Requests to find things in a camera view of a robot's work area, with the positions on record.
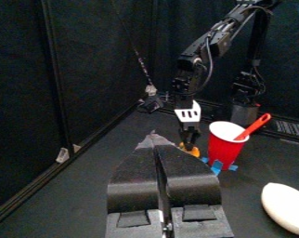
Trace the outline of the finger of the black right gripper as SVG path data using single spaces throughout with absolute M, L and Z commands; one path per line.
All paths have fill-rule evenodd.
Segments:
M 184 146 L 189 144 L 188 136 L 189 136 L 189 132 L 184 130 L 182 128 L 180 128 L 180 138 L 181 138 L 181 143 L 184 144 Z
M 196 148 L 196 141 L 198 139 L 201 135 L 201 131 L 198 130 L 198 128 L 190 128 L 190 140 L 189 140 L 189 144 L 190 144 L 190 151 Z

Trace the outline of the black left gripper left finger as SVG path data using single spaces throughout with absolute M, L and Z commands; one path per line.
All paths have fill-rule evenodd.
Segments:
M 153 137 L 145 136 L 110 177 L 105 238 L 164 236 Z

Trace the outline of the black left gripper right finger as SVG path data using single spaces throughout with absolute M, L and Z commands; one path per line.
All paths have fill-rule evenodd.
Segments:
M 164 176 L 173 238 L 234 238 L 209 166 L 162 136 L 152 135 Z

